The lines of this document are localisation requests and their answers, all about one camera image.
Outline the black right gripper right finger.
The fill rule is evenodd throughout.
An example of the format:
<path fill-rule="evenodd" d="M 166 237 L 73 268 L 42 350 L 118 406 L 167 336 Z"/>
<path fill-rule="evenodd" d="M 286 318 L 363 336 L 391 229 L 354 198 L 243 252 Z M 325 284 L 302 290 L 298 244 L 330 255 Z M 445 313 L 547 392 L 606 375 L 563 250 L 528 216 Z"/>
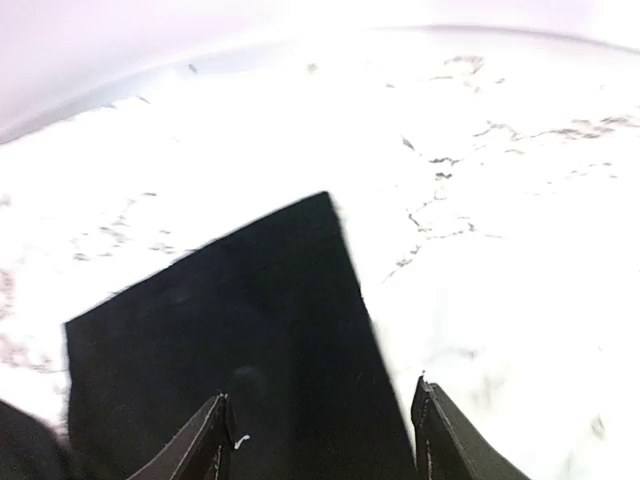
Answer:
<path fill-rule="evenodd" d="M 417 381 L 411 405 L 416 470 L 427 480 L 528 480 L 436 383 Z"/>

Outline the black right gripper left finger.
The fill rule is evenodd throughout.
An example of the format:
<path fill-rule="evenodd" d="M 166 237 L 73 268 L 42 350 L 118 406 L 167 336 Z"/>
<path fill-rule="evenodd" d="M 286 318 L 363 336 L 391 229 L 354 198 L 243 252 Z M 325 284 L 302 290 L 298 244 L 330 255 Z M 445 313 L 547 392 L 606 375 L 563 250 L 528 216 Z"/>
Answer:
<path fill-rule="evenodd" d="M 229 479 L 234 428 L 229 397 L 211 397 L 130 480 Z"/>

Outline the black t-shirt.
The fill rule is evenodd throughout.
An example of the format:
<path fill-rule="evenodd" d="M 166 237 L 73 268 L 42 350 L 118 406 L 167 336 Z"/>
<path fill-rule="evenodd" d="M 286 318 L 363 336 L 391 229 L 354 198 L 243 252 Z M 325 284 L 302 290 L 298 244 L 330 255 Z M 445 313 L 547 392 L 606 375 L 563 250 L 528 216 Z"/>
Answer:
<path fill-rule="evenodd" d="M 410 442 L 331 198 L 307 197 L 66 327 L 72 446 L 118 479 L 228 395 L 235 479 L 411 479 Z"/>

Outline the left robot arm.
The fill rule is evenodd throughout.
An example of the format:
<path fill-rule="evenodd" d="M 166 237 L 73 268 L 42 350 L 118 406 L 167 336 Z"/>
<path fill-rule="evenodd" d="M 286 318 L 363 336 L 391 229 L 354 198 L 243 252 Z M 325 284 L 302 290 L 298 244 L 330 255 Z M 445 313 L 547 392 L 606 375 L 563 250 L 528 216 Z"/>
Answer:
<path fill-rule="evenodd" d="M 66 453 L 48 427 L 1 402 L 1 479 L 67 479 Z"/>

